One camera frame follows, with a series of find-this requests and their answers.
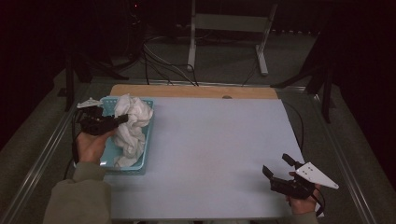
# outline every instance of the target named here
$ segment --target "metal bar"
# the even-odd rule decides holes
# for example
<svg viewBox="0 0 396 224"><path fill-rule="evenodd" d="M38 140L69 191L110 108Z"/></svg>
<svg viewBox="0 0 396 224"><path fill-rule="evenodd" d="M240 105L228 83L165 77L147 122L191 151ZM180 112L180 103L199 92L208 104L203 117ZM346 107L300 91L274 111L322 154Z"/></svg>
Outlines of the metal bar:
<svg viewBox="0 0 396 224"><path fill-rule="evenodd" d="M326 121L321 116L320 100L318 96L315 95L314 97L311 97L310 100L315 109L315 113L317 114L318 119L320 120L323 130L326 133L325 135L332 144L336 161L338 163L338 166L340 167L341 174L343 175L346 181L346 185L349 189L352 200L355 203L359 214L361 215L361 220L363 221L363 223L376 224L377 222L375 220L375 216L373 215L373 212L371 211L369 204L366 202L366 199L363 195L358 180L353 175L352 169L350 168L349 163L347 162L346 155L344 154L340 144L336 140L332 128L326 123Z"/></svg>
<svg viewBox="0 0 396 224"><path fill-rule="evenodd" d="M88 90L86 87L88 84L82 84L80 87L81 91L79 91L79 95L77 97L78 101L80 101L84 95L84 93ZM18 189L18 192L14 196L10 206L8 207L5 214L1 217L0 223L2 224L11 224L15 223L19 214L21 213L24 206L27 204L30 196L35 189L40 177L44 173L44 170L47 168L47 165L55 152L56 147L61 141L62 136L64 135L64 131L67 125L70 123L70 120L73 116L74 111L76 110L77 102L73 103L71 110L68 113L65 113L58 125L55 128L52 136L49 138L46 146L42 150L40 156L35 161L35 164L29 170L28 174L24 178L22 185Z"/></svg>

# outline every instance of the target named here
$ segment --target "plastic tray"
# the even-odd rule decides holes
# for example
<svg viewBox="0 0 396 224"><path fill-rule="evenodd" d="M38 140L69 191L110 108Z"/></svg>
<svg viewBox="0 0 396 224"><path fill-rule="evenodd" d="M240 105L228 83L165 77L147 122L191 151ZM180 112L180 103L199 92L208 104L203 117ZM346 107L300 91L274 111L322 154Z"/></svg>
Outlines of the plastic tray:
<svg viewBox="0 0 396 224"><path fill-rule="evenodd" d="M101 99L103 104L101 107L104 109L103 116L114 115L114 107L119 100L117 96L107 96ZM151 108L153 108L154 103L152 100L141 99L146 102ZM101 166L106 169L108 174L112 175L143 175L146 172L146 163L148 159L148 149L149 149L149 139L152 129L153 117L150 119L149 124L142 128L142 133L146 136L146 143L144 145L143 154L140 156L139 160L130 167L114 167L114 158L122 155L122 148L117 147L112 138L108 138L106 141L105 152L101 158Z"/></svg>

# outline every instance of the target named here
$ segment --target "dark background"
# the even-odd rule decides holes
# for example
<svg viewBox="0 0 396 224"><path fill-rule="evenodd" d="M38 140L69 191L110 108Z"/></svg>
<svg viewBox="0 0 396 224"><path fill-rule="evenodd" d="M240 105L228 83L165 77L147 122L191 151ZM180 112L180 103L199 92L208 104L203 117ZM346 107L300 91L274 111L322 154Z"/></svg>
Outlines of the dark background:
<svg viewBox="0 0 396 224"><path fill-rule="evenodd" d="M237 2L197 1L197 11L266 13L255 7L258 1L244 1L242 6ZM323 62L335 64L333 83L340 87L393 186L395 11L396 4L385 0L279 1L273 24L279 35L293 31L318 36L303 71ZM5 104L0 147L53 88L53 78L64 69L66 50L111 65L110 56L131 58L139 53L145 29L132 24L141 22L139 27L148 24L163 35L177 35L176 25L188 25L190 13L191 3L182 0L2 1L0 74Z"/></svg>

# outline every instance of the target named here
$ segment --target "crumpled cloth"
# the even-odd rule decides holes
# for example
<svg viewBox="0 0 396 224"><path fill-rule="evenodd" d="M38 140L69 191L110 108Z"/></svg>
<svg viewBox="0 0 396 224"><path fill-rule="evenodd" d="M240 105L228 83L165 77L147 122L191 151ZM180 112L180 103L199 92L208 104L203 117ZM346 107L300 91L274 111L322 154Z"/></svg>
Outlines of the crumpled cloth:
<svg viewBox="0 0 396 224"><path fill-rule="evenodd" d="M134 165L144 152L146 136L142 127L149 124L153 109L138 97L122 95L114 107L114 116L128 114L128 121L119 125L113 142L122 148L122 155L114 158L115 167Z"/></svg>

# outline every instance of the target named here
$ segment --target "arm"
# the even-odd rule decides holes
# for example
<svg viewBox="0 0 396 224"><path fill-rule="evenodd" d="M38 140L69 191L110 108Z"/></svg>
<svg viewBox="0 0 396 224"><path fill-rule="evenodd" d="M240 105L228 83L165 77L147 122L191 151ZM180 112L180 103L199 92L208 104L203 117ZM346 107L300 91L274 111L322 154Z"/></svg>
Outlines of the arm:
<svg viewBox="0 0 396 224"><path fill-rule="evenodd" d="M111 223L110 186L99 166L105 143L114 131L101 136L78 135L79 163L72 179L53 189L43 223Z"/></svg>
<svg viewBox="0 0 396 224"><path fill-rule="evenodd" d="M317 189L315 189L314 195L318 198L320 185L316 184L315 187ZM315 212L317 202L312 197L301 200L286 196L286 201L290 203L291 212L293 213L291 217L292 224L318 224Z"/></svg>

